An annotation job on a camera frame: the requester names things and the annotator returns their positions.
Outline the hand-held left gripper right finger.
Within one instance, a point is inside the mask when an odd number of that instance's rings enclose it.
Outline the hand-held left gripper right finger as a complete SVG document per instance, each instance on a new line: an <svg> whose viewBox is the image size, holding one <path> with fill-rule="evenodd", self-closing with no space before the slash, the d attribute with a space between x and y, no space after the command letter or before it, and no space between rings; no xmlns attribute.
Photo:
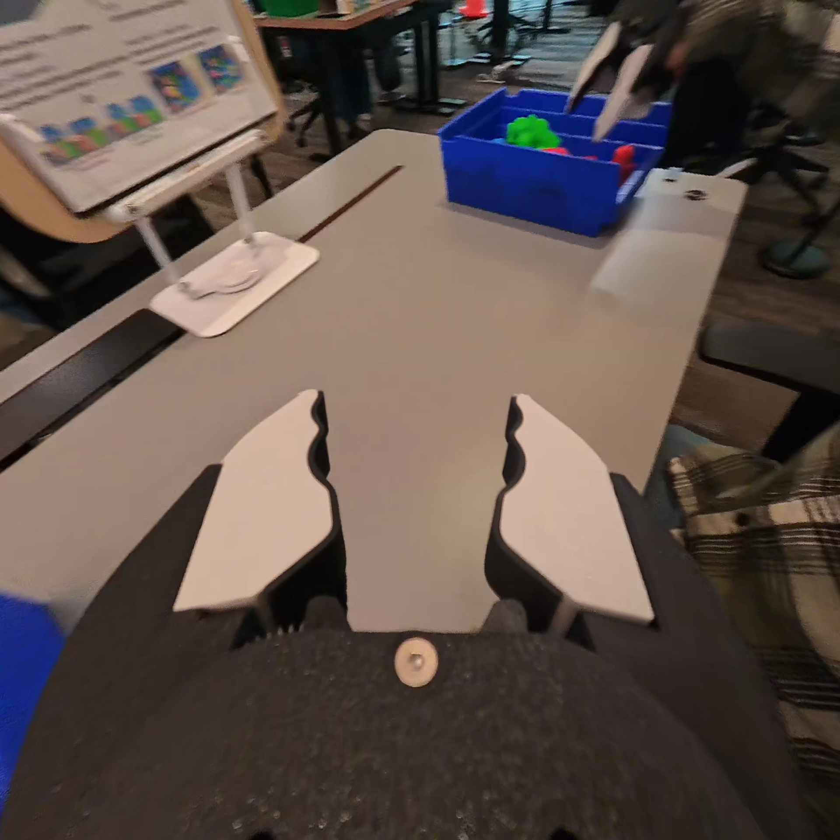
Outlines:
<svg viewBox="0 0 840 840"><path fill-rule="evenodd" d="M600 456L525 394L510 400L505 439L485 555L493 593L521 606L531 634L567 634L581 615L650 627L655 611Z"/></svg>

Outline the black floor stand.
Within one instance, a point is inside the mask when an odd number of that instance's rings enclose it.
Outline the black floor stand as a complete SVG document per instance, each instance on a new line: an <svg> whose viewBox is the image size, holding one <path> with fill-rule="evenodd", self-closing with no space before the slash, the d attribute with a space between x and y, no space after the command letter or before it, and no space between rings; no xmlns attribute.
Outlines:
<svg viewBox="0 0 840 840"><path fill-rule="evenodd" d="M811 214L802 222L799 238L780 238L759 252L759 263L777 277L792 280L817 280L831 267L826 250L816 240L838 215L839 198L822 211Z"/></svg>

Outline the black office chair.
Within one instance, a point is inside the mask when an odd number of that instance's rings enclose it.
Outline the black office chair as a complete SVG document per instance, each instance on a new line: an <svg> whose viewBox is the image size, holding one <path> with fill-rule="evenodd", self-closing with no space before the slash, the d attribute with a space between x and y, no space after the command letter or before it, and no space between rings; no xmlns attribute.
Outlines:
<svg viewBox="0 0 840 840"><path fill-rule="evenodd" d="M765 442L762 457L785 462L839 418L839 343L762 322L710 322L701 332L702 361L783 387L796 398Z"/></svg>

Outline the pile of colourful toy blocks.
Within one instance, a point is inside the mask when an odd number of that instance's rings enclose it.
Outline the pile of colourful toy blocks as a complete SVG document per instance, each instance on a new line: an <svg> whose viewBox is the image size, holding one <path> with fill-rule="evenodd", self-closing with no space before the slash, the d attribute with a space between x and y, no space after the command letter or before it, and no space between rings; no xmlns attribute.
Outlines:
<svg viewBox="0 0 840 840"><path fill-rule="evenodd" d="M619 166L621 184L629 178L637 168L636 149L631 144L623 144L608 150L609 157L599 154L583 154L574 152L564 144L563 139L552 131L548 121L535 114L514 119L507 124L504 137L496 139L498 143L530 148L552 154L560 154L581 158L588 161L612 162Z"/></svg>

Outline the person's right forearm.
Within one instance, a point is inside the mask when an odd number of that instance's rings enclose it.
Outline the person's right forearm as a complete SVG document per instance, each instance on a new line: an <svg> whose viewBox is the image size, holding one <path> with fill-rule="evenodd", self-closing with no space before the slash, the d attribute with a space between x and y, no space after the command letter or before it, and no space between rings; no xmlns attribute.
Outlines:
<svg viewBox="0 0 840 840"><path fill-rule="evenodd" d="M678 71L727 59L751 98L834 131L839 112L838 1L687 2Z"/></svg>

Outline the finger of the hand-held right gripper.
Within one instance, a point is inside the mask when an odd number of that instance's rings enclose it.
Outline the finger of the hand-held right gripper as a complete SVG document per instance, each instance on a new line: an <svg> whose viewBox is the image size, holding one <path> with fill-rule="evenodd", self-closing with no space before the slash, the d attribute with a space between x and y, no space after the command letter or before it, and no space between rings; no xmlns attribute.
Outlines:
<svg viewBox="0 0 840 840"><path fill-rule="evenodd" d="M612 76L614 80L617 71L625 59L624 26L621 23L610 23L602 32L601 37L593 46L588 56L581 64L581 69L574 81L568 97L568 112L579 108L581 100L593 89L596 82Z"/></svg>
<svg viewBox="0 0 840 840"><path fill-rule="evenodd" d="M618 68L616 80L592 132L592 141L604 141L615 126L624 120L641 120L654 105L649 87L636 89L654 53L654 45L640 45L633 49Z"/></svg>

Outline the brown background table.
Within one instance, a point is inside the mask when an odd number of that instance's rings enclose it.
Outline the brown background table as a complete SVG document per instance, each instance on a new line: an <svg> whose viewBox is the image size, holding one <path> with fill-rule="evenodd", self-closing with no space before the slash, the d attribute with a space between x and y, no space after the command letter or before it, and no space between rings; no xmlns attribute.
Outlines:
<svg viewBox="0 0 840 840"><path fill-rule="evenodd" d="M343 151L343 135L337 122L334 96L329 83L327 62L333 48L368 43L375 35L394 36L411 30L414 34L415 94L402 108L409 112L450 118L466 106L465 99L440 95L438 24L441 13L452 2L391 1L365 7L351 14L314 13L299 17L278 17L267 13L255 16L258 27L273 36L291 36L308 44L316 66L313 84L321 99L322 120L329 151L311 159L323 163Z"/></svg>

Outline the printed instruction sheet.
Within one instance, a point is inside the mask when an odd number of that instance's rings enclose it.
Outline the printed instruction sheet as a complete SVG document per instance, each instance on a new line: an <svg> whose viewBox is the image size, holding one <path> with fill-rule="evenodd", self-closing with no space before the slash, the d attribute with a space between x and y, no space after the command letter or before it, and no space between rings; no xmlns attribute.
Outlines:
<svg viewBox="0 0 840 840"><path fill-rule="evenodd" d="M2 138L86 215L275 118L244 2L2 2Z"/></svg>

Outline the blue plastic bin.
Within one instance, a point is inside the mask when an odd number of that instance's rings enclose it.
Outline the blue plastic bin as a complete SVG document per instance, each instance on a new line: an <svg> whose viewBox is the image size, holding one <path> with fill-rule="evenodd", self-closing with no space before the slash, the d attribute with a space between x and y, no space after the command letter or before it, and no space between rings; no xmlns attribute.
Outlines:
<svg viewBox="0 0 840 840"><path fill-rule="evenodd" d="M646 118L619 122L604 141L592 141L606 96L588 95L566 112L566 92L502 88L437 132L447 198L451 203L596 237L623 219L648 174L658 165L672 106L657 102ZM637 153L636 171L620 183L612 162L520 148L496 139L508 123L535 114L546 119L574 152L606 154L623 144Z"/></svg>
<svg viewBox="0 0 840 840"><path fill-rule="evenodd" d="M65 635L46 605L1 594L1 805L64 644Z"/></svg>

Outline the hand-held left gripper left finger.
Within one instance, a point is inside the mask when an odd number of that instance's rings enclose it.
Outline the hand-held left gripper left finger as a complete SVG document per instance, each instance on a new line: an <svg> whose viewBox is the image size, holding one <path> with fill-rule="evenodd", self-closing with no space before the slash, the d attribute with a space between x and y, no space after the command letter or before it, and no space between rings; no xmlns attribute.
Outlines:
<svg viewBox="0 0 840 840"><path fill-rule="evenodd" d="M223 458L175 613L247 610L267 631L305 622L312 599L347 612L347 560L329 482L324 394L306 390Z"/></svg>

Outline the white document stand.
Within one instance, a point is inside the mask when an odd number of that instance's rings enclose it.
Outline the white document stand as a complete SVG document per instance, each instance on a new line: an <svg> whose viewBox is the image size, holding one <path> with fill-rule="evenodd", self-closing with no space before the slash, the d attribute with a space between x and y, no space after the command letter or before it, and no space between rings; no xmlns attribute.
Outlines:
<svg viewBox="0 0 840 840"><path fill-rule="evenodd" d="M34 132L20 123L25 144ZM215 338L241 323L299 278L319 260L319 252L288 238L258 231L245 191L240 164L223 171L238 220L239 238L197 268L181 274L151 217L133 226L151 252L165 279L149 309L200 339Z"/></svg>

